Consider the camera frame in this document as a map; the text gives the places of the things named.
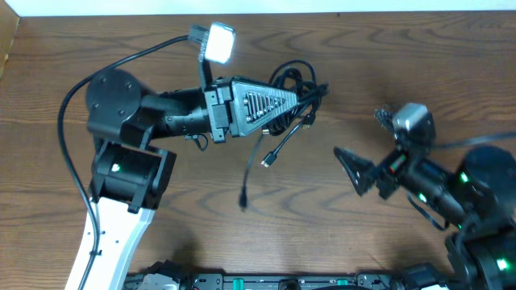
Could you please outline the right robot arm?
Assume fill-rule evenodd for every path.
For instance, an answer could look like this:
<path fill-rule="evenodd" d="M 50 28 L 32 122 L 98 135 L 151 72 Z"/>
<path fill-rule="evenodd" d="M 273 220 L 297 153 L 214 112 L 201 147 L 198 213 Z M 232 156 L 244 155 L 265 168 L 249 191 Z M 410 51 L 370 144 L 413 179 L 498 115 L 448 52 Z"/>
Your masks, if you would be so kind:
<path fill-rule="evenodd" d="M 391 289 L 513 289 L 515 287 L 515 159 L 487 144 L 472 146 L 455 172 L 429 158 L 435 145 L 432 113 L 410 103 L 397 113 L 377 110 L 375 117 L 395 139 L 395 148 L 379 163 L 336 147 L 334 154 L 355 191 L 377 187 L 388 199 L 404 188 L 407 199 L 438 230 L 457 232 L 445 240 L 454 274 L 432 265 L 411 267 L 391 276 Z"/>

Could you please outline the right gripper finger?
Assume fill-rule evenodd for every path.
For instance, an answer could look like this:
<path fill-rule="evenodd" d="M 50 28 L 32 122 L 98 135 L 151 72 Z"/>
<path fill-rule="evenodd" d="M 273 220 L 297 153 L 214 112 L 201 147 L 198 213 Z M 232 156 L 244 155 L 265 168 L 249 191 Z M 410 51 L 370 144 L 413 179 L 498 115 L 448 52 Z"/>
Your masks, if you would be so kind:
<path fill-rule="evenodd" d="M 381 127 L 386 129 L 391 135 L 394 135 L 393 127 L 393 113 L 387 110 L 375 110 L 375 119 L 381 124 Z"/>
<path fill-rule="evenodd" d="M 334 147 L 334 155 L 348 174 L 359 196 L 363 196 L 376 182 L 377 168 L 368 159 L 360 157 L 346 148 Z"/>

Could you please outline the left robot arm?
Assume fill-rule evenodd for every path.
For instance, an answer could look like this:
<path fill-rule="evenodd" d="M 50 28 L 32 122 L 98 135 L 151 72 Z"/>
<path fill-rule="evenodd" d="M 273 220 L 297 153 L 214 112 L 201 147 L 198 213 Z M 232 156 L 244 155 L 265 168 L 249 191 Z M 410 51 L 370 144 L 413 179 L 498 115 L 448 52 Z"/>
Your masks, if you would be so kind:
<path fill-rule="evenodd" d="M 201 79 L 158 93 L 121 69 L 101 71 L 86 90 L 94 137 L 84 233 L 66 288 L 120 289 L 135 250 L 169 185 L 176 155 L 153 146 L 183 136 L 244 137 L 294 110 L 292 89 L 244 77 Z"/>

